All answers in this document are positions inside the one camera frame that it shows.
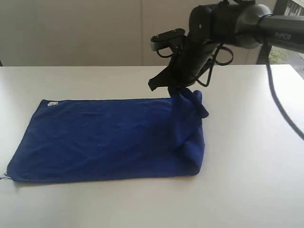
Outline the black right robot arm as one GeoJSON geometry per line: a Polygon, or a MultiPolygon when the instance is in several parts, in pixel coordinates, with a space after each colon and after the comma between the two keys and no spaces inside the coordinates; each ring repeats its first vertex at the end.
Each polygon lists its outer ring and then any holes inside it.
{"type": "Polygon", "coordinates": [[[303,52],[304,18],[276,16],[253,0],[199,5],[190,13],[188,30],[176,28],[151,38],[152,51],[169,48],[171,54],[168,66],[149,80],[149,88],[191,86],[212,72],[219,51],[260,45],[303,52]]]}

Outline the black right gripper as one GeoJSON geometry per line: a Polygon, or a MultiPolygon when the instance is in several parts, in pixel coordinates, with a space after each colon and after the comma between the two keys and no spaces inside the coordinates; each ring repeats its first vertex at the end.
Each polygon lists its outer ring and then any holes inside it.
{"type": "Polygon", "coordinates": [[[191,35],[188,35],[183,42],[180,53],[168,67],[168,72],[161,71],[149,80],[150,90],[168,87],[169,95],[174,95],[181,93],[183,87],[188,87],[195,82],[207,87],[211,75],[208,76],[205,83],[199,81],[199,78],[207,70],[211,74],[218,47],[219,43],[216,41],[195,41],[191,35]]]}

